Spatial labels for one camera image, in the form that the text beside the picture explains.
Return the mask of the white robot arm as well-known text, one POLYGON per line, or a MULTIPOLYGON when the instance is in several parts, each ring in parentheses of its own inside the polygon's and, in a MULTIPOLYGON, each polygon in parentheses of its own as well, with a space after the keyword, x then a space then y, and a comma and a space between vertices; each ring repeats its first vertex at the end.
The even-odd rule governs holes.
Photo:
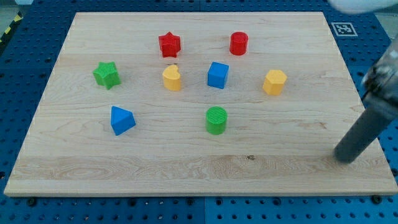
MULTIPOLYGON (((397 0, 331 0, 329 4, 345 14, 361 14, 391 7, 397 0)), ((397 39, 369 68, 361 84, 368 107, 333 150, 335 159, 344 164, 356 160, 397 119, 397 39)))

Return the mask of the silver pusher mount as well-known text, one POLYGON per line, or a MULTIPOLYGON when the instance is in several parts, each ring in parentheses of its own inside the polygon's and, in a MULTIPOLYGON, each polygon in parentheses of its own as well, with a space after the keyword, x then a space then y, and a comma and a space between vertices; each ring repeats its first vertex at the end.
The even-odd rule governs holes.
POLYGON ((369 68, 361 84, 365 89, 363 100, 367 103, 397 107, 397 39, 369 68))

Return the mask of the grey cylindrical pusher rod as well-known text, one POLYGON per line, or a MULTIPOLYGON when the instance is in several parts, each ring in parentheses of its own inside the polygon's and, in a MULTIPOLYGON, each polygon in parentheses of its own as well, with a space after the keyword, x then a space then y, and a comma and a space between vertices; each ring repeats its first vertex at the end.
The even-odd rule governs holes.
POLYGON ((352 163, 389 125, 397 119, 397 97, 364 95, 366 109, 333 151, 339 162, 352 163))

